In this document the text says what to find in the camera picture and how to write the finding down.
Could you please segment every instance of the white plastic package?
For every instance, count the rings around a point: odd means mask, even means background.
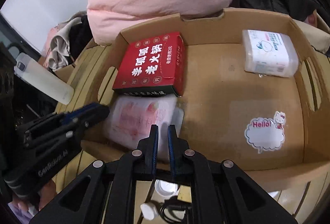
[[[298,69],[298,56],[289,36],[267,31],[243,30],[245,71],[292,77]]]
[[[105,136],[133,150],[140,139],[149,137],[151,125],[156,124],[159,130],[157,158],[168,161],[168,126],[175,124],[179,133],[183,119],[183,111],[176,108],[176,103],[174,95],[159,98],[120,96],[105,120]]]

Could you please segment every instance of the speech bubble sticker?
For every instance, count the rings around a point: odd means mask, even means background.
[[[284,141],[284,124],[286,117],[284,112],[276,111],[274,118],[253,118],[246,126],[244,136],[246,142],[258,153],[263,151],[279,150]]]

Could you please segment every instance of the round white lid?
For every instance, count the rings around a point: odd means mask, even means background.
[[[140,205],[143,217],[147,220],[153,220],[158,217],[158,211],[153,203],[144,203]]]

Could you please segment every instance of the red box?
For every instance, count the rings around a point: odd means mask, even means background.
[[[179,32],[131,43],[113,90],[133,96],[183,93],[185,48]]]

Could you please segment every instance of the package label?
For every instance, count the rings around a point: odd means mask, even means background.
[[[278,111],[273,119],[253,118],[245,129],[246,142],[257,149],[258,153],[279,150],[285,141],[285,122],[285,113]]]
[[[279,33],[248,30],[254,72],[281,76],[289,66],[289,55]]]

